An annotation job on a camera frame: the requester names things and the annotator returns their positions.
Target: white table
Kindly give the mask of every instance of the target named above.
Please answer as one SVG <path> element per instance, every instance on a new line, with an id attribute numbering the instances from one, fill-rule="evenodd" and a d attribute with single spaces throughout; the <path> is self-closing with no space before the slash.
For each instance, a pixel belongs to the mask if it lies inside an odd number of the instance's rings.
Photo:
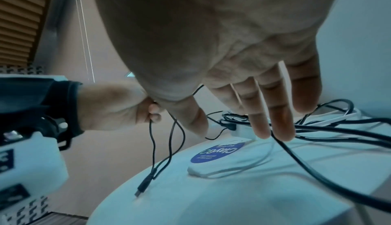
<path id="1" fill-rule="evenodd" d="M 372 131 L 391 134 L 388 125 Z M 348 211 L 355 212 L 351 202 L 322 188 L 278 145 L 270 162 L 246 172 L 215 180 L 189 176 L 190 159 L 217 144 L 217 140 L 205 142 L 178 153 L 138 199 L 134 193 L 150 168 L 134 176 L 98 206 L 88 225 L 318 225 L 336 220 L 337 224 L 360 224 L 345 217 Z M 299 140 L 290 146 L 317 171 L 350 189 L 371 194 L 381 185 L 391 187 L 387 181 L 391 154 L 373 151 L 373 146 L 321 146 Z M 381 192 L 382 197 L 391 198 L 391 188 Z"/>

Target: oval sticker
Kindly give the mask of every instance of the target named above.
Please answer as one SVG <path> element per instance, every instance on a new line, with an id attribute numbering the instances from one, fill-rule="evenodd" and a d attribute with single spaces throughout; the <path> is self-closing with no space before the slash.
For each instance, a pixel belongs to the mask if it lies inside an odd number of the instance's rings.
<path id="1" fill-rule="evenodd" d="M 242 142 L 237 144 L 216 145 L 199 152 L 190 160 L 190 162 L 192 163 L 210 162 L 238 151 L 241 147 L 243 147 L 244 144 L 245 143 Z"/>

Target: human hand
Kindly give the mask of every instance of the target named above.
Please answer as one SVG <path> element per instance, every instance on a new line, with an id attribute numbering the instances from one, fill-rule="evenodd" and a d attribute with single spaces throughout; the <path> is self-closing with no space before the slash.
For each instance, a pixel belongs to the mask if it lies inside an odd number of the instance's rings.
<path id="1" fill-rule="evenodd" d="M 81 85 L 77 117 L 86 130 L 116 130 L 136 124 L 161 121 L 162 108 L 135 81 Z"/>
<path id="2" fill-rule="evenodd" d="M 117 52 L 148 94 L 186 128 L 207 119 L 192 92 L 202 82 L 261 138 L 295 135 L 278 62 L 294 108 L 312 111 L 321 93 L 315 36 L 333 0 L 96 0 Z"/>

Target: table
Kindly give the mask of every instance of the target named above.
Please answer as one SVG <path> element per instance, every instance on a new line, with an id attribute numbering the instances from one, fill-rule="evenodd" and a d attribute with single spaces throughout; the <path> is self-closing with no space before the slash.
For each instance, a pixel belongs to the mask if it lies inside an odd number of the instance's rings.
<path id="1" fill-rule="evenodd" d="M 391 134 L 388 125 L 371 131 Z M 311 136 L 325 135 L 315 132 Z M 178 153 L 136 199 L 138 185 L 150 172 L 150 168 L 145 169 L 110 194 L 93 212 L 88 225 L 318 225 L 336 221 L 360 224 L 356 218 L 350 221 L 346 217 L 348 211 L 355 212 L 350 201 L 324 189 L 279 145 L 275 146 L 270 162 L 240 174 L 214 180 L 189 176 L 190 159 L 217 144 L 218 140 L 209 141 Z M 326 145 L 293 140 L 289 144 L 334 182 L 366 194 L 379 194 L 378 188 L 383 186 L 382 197 L 391 198 L 389 151 L 346 143 Z M 383 224 L 389 224 L 389 217 Z"/>

